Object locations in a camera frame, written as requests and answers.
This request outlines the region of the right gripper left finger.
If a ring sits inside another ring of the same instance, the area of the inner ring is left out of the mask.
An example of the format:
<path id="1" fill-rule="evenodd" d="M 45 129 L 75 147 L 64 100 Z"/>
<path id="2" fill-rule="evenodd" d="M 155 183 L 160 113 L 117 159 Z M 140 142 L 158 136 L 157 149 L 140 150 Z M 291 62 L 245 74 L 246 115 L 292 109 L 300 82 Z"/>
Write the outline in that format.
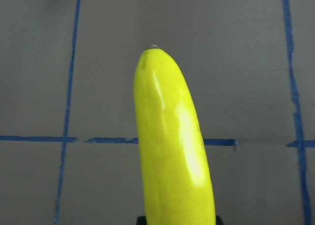
<path id="1" fill-rule="evenodd" d="M 136 225 L 146 225 L 146 217 L 145 216 L 137 217 Z"/>

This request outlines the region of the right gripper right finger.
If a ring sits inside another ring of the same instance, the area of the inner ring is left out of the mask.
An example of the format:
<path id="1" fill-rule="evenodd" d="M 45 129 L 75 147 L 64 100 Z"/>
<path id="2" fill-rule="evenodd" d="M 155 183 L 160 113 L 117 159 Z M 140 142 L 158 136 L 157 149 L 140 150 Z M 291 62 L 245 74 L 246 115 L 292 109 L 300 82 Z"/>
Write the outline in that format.
<path id="1" fill-rule="evenodd" d="M 216 225 L 224 225 L 224 222 L 220 216 L 216 216 Z"/>

